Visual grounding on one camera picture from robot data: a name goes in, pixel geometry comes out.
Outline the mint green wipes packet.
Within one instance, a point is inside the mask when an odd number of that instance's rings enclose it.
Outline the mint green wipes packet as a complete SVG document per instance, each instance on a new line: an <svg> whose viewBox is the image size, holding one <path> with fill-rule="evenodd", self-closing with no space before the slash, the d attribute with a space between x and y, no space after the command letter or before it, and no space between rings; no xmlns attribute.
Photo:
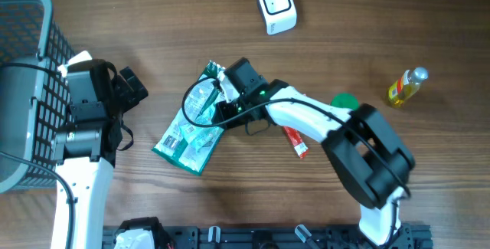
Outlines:
<svg viewBox="0 0 490 249"><path fill-rule="evenodd" d="M194 88L185 101L185 113L190 120L197 124L210 125L216 113L216 104L223 99L217 90ZM211 147L224 131L220 127L197 127L187 120L179 126L184 139L196 152L202 148Z"/></svg>

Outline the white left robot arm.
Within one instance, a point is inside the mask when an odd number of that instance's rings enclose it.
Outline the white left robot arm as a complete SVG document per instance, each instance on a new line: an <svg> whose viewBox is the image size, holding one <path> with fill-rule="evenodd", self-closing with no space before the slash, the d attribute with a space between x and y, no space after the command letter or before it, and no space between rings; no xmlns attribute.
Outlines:
<svg viewBox="0 0 490 249"><path fill-rule="evenodd" d="M52 248L99 248L106 199L116 154L128 130L123 115L149 93L135 73L117 70L109 61L70 60L58 67L71 99L71 122L52 139L57 205Z"/></svg>

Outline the green 3M gloves package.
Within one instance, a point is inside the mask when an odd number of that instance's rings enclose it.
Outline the green 3M gloves package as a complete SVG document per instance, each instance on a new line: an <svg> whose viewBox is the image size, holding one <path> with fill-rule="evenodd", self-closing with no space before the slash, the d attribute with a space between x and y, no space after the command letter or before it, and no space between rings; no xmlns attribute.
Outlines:
<svg viewBox="0 0 490 249"><path fill-rule="evenodd" d="M217 90L221 93L221 91L214 84L214 78L217 77L221 71L224 71L224 67L220 66L214 61L209 61L199 77L200 83L194 88L204 88L205 90L210 91ZM207 165L207 162L223 133L211 147L202 148L199 152L196 152L195 149L184 139L179 129L179 126L183 124L184 120L187 120L189 123L197 127L200 127L201 125L188 118L185 113L185 108L180 109L160 141L154 145L152 151L157 153L172 165L184 169L192 174L200 175L204 170L204 167Z"/></svg>

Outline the red snack stick packet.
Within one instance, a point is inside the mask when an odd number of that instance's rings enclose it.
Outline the red snack stick packet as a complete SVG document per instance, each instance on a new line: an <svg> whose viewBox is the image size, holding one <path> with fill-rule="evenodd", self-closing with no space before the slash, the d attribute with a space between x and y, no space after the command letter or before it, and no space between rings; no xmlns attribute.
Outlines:
<svg viewBox="0 0 490 249"><path fill-rule="evenodd" d="M296 155L300 159L304 159L305 156L309 152L309 148L304 143L302 137L300 136L299 131L297 131L296 129L287 127L287 126L283 127L283 131L286 134L286 136L288 137L289 141L291 142L292 147L296 152Z"/></svg>

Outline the yellow Vim bottle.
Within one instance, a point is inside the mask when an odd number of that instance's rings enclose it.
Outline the yellow Vim bottle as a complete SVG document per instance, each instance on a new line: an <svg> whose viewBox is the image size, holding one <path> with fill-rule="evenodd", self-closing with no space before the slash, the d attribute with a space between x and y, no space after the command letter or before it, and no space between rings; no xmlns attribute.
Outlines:
<svg viewBox="0 0 490 249"><path fill-rule="evenodd" d="M421 87L422 83L428 78L429 74L425 67L416 67L406 70L387 89L387 102L392 107L401 107L411 98Z"/></svg>

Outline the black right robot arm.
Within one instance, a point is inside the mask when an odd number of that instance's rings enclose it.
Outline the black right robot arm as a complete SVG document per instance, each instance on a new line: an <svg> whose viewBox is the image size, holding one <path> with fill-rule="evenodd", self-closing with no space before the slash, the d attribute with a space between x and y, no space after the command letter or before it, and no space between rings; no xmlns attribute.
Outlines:
<svg viewBox="0 0 490 249"><path fill-rule="evenodd" d="M268 82L245 57L218 73L215 83L224 100L214 125L231 129L266 120L314 139L361 206L361 233L377 247L392 245L401 226L399 203L411 196L407 183L415 160L376 108L314 100L282 80Z"/></svg>

